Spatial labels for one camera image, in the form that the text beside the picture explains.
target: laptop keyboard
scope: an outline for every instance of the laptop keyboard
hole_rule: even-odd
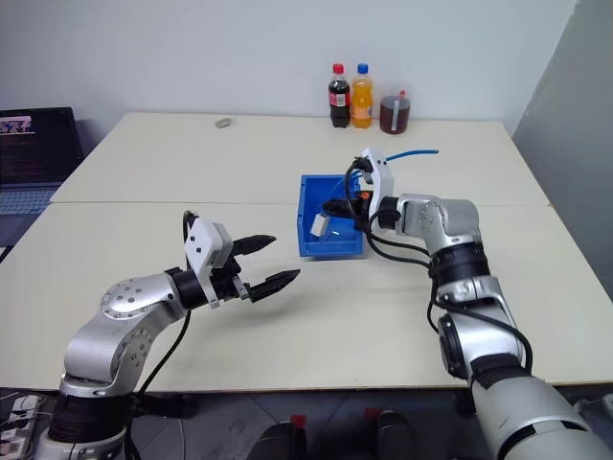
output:
[[[9,214],[40,214],[47,206],[55,190],[28,190],[24,192],[0,192],[0,216]]]

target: laptop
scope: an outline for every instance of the laptop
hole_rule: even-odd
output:
[[[0,110],[0,246],[13,246],[83,160],[70,107]]]

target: bottle label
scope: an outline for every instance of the bottle label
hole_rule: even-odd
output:
[[[329,92],[329,104],[334,105],[336,107],[346,107],[350,104],[350,96],[349,93],[345,94],[336,94]]]
[[[355,105],[352,105],[352,117],[361,120],[368,120],[369,118],[373,117],[373,107],[356,107]]]

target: white object in bin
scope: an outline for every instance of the white object in bin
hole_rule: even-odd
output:
[[[310,226],[310,234],[315,237],[322,237],[326,233],[326,229],[328,228],[329,216],[324,216],[319,213],[315,216],[313,220],[313,224]]]

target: power strip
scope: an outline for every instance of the power strip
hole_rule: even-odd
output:
[[[31,454],[30,440],[36,424],[36,412],[43,403],[43,399],[30,395],[17,398],[13,405],[11,415],[4,425],[13,425],[15,422],[25,423],[23,426],[4,429],[0,433],[2,444],[0,455],[2,460],[24,459]]]

